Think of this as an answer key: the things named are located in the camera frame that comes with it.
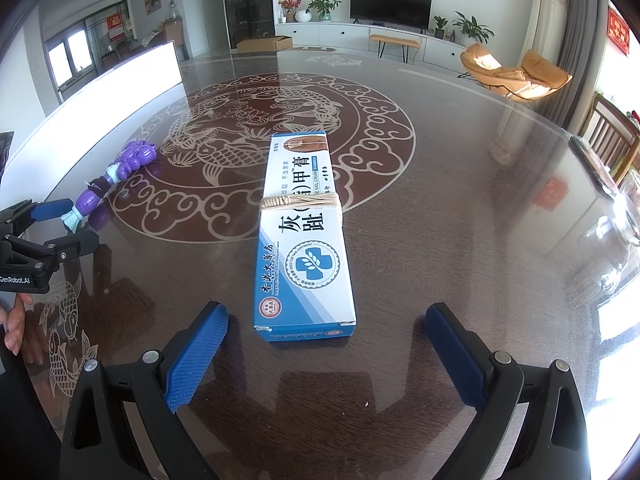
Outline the person's left hand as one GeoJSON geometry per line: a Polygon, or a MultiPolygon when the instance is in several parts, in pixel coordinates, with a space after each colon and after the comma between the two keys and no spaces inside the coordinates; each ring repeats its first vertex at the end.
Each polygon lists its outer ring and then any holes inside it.
{"type": "Polygon", "coordinates": [[[4,345],[14,356],[21,351],[26,327],[26,306],[31,306],[34,300],[27,292],[18,292],[14,305],[9,312],[1,310],[1,325],[4,328],[4,345]]]}

